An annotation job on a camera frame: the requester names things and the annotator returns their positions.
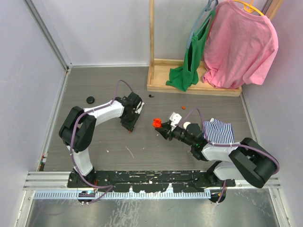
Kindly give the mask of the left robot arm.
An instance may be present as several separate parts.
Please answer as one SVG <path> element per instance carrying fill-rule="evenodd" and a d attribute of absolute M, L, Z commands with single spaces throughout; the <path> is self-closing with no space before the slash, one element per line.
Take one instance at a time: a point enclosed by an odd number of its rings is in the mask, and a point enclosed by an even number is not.
<path fill-rule="evenodd" d="M 88 149 L 95 127 L 113 118 L 119 118 L 124 128 L 133 131 L 143 106 L 143 100 L 132 92 L 127 97 L 116 97 L 104 105 L 86 109 L 75 106 L 70 110 L 59 130 L 59 137 L 68 149 L 72 149 L 76 164 L 74 169 L 79 174 L 78 182 L 83 187 L 90 187 L 95 181 Z"/>

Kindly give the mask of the white earbud charging case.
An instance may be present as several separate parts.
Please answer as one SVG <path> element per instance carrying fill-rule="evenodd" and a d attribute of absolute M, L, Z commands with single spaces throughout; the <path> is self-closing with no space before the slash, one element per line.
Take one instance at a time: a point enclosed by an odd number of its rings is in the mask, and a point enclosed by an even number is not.
<path fill-rule="evenodd" d="M 183 128 L 186 130 L 187 127 L 191 124 L 191 122 L 184 122 L 183 123 Z"/>

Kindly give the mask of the blue striped cloth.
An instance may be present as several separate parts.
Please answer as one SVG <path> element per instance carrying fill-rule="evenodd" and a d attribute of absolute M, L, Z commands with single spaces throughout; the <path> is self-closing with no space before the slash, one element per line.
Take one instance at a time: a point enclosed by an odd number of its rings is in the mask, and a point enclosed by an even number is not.
<path fill-rule="evenodd" d="M 215 118 L 204 122 L 206 137 L 211 143 L 234 143 L 233 128 L 230 123 L 225 123 Z"/>

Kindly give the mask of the orange earbud charging case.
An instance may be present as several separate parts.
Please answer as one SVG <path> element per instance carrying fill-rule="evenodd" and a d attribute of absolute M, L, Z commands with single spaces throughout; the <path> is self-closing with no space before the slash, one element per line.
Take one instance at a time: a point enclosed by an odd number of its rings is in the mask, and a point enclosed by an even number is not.
<path fill-rule="evenodd" d="M 152 126 L 154 128 L 161 128 L 162 127 L 162 121 L 161 121 L 161 119 L 160 118 L 153 119 Z"/>

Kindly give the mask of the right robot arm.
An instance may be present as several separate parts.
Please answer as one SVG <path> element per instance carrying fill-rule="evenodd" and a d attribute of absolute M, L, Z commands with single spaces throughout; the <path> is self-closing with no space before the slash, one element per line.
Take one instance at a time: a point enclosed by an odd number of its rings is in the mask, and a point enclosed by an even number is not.
<path fill-rule="evenodd" d="M 172 121 L 154 120 L 153 127 L 166 140 L 176 139 L 191 147 L 193 157 L 201 161 L 214 161 L 205 179 L 212 186 L 227 180 L 246 180 L 262 188 L 279 170 L 278 161 L 251 138 L 231 145 L 210 144 L 197 123 L 177 126 Z"/>

